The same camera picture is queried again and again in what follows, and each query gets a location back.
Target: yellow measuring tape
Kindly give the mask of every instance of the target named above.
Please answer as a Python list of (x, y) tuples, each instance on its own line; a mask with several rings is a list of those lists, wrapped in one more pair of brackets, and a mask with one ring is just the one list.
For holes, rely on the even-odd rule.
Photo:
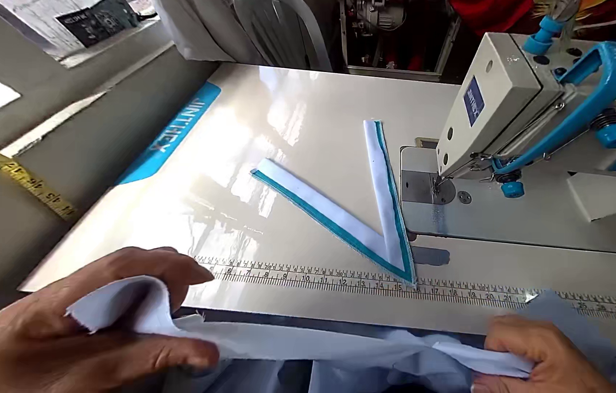
[(0, 154), (0, 170), (31, 192), (34, 197), (45, 203), (61, 218), (70, 219), (76, 216), (77, 210), (71, 203), (65, 201), (58, 192), (53, 191), (42, 179), (30, 174), (15, 159)]

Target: plastic chair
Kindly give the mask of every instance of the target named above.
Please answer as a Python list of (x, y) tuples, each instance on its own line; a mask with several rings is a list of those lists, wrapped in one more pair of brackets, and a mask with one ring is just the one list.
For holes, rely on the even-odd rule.
[(243, 29), (270, 65), (332, 71), (323, 29), (313, 13), (313, 9), (329, 12), (325, 7), (315, 4), (311, 9), (304, 0), (233, 0), (233, 4)]

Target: white table surface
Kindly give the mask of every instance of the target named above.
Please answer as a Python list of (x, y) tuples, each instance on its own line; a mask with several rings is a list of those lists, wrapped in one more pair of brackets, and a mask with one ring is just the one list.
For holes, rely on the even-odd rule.
[[(111, 189), (22, 290), (125, 246), (379, 271), (249, 172), (272, 158), (380, 228), (362, 121), (383, 121), (398, 172), (402, 146), (439, 137), (459, 86), (240, 64), (224, 64), (209, 82), (222, 93), (163, 168)], [(616, 296), (616, 254), (423, 236), (414, 244), (450, 252), (447, 265), (417, 265), (420, 277)], [(508, 312), (219, 280), (192, 287), (184, 305), (477, 334)], [(596, 323), (616, 344), (616, 320)]]

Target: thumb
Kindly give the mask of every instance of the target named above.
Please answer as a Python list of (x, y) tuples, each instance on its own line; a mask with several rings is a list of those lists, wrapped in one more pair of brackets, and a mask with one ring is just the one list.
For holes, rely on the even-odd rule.
[(531, 393), (533, 382), (519, 378), (481, 375), (473, 380), (472, 393)]
[(194, 338), (145, 334), (109, 354), (110, 364), (116, 364), (114, 375), (118, 383), (128, 382), (171, 366), (189, 365), (199, 370), (215, 367), (218, 348), (215, 344)]

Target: v-shaped fabric piece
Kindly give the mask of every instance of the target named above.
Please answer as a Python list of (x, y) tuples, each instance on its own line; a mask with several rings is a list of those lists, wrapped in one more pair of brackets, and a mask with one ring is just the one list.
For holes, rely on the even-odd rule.
[(417, 280), (414, 261), (406, 237), (388, 150), (385, 148), (382, 124), (380, 121), (365, 120), (364, 130), (382, 236), (268, 159), (263, 159), (252, 170), (252, 176), (285, 196), (358, 253), (405, 283), (414, 285)]

